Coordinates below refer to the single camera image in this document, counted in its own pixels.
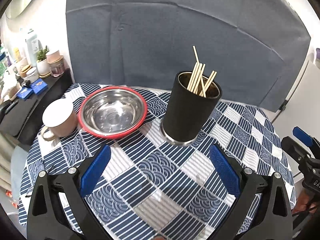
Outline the person's right hand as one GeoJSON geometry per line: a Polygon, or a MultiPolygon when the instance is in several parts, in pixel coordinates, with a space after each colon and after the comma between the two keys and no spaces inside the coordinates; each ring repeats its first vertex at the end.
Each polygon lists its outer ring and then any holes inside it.
{"type": "Polygon", "coordinates": [[[308,210],[310,213],[315,213],[319,202],[310,202],[311,200],[311,192],[306,191],[306,189],[303,189],[297,199],[296,205],[292,210],[292,214],[296,214],[299,212],[304,212],[308,210]]]}

